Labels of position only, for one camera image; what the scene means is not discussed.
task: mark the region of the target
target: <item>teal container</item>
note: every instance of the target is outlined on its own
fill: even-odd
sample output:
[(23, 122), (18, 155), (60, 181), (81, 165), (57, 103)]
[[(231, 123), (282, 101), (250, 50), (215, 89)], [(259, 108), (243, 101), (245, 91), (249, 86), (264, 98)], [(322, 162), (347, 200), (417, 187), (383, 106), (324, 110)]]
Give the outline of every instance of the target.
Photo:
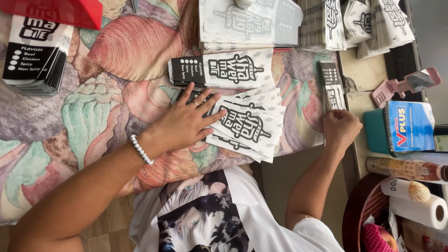
[(391, 154), (385, 125), (384, 109), (375, 109), (364, 113), (367, 144), (371, 152)]

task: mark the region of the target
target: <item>anime print t-shirt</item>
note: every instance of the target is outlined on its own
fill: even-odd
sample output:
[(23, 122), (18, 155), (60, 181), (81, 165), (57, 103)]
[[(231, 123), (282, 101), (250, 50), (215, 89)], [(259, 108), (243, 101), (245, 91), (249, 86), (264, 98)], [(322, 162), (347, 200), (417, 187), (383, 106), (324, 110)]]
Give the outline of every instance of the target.
[(140, 193), (135, 252), (342, 252), (321, 221), (277, 224), (255, 180), (235, 166)]

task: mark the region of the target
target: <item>notebook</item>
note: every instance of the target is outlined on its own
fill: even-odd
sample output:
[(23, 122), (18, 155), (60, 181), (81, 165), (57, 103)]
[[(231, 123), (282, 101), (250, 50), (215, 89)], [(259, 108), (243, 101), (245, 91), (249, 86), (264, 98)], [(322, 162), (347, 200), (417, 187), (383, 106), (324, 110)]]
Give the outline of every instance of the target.
[(388, 101), (384, 107), (391, 151), (434, 150), (434, 116), (431, 105), (421, 102)]

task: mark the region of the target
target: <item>patterned fabric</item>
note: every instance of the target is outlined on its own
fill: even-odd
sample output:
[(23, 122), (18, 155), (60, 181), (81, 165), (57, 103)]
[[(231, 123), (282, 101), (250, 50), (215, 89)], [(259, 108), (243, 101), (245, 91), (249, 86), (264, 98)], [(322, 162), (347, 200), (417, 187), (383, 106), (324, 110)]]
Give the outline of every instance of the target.
[[(199, 55), (197, 0), (101, 0), (102, 30), (76, 27), (63, 84), (52, 98), (22, 96), (0, 80), (0, 224), (19, 219), (54, 187), (138, 135), (170, 105), (172, 57)], [(0, 74), (11, 15), (0, 12)], [(323, 143), (322, 93), (316, 63), (334, 53), (274, 53), (284, 132), (276, 156)], [(239, 90), (225, 90), (233, 95)], [(250, 163), (205, 142), (168, 152), (146, 165), (118, 196)]]

